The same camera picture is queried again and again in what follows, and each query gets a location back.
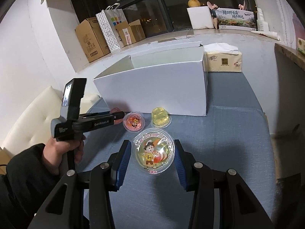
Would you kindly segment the black sleeve forearm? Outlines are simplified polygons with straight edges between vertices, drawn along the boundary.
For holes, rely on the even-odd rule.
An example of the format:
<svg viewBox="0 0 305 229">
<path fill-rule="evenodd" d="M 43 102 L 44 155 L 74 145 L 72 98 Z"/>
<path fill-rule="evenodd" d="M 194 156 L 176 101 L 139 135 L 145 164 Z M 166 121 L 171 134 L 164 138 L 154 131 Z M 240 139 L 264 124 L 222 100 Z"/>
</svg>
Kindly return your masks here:
<svg viewBox="0 0 305 229">
<path fill-rule="evenodd" d="M 43 150 L 55 156 L 72 148 L 70 142 L 37 144 L 14 156 L 1 175 L 1 228 L 28 228 L 47 196 L 60 180 L 43 161 Z"/>
</svg>

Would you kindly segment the person's left hand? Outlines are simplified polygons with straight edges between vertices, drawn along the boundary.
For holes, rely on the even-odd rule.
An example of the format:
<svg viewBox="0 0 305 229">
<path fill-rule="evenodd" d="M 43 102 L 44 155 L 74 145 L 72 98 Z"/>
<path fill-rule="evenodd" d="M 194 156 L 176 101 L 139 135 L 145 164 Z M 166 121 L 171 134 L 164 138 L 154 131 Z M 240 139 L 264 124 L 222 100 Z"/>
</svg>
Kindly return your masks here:
<svg viewBox="0 0 305 229">
<path fill-rule="evenodd" d="M 74 153 L 74 162 L 80 163 L 84 154 L 84 140 L 86 137 L 82 135 L 80 140 L 57 141 L 50 138 L 42 153 L 42 161 L 48 171 L 52 174 L 59 174 L 59 166 L 63 160 L 63 155 L 69 151 Z"/>
</svg>

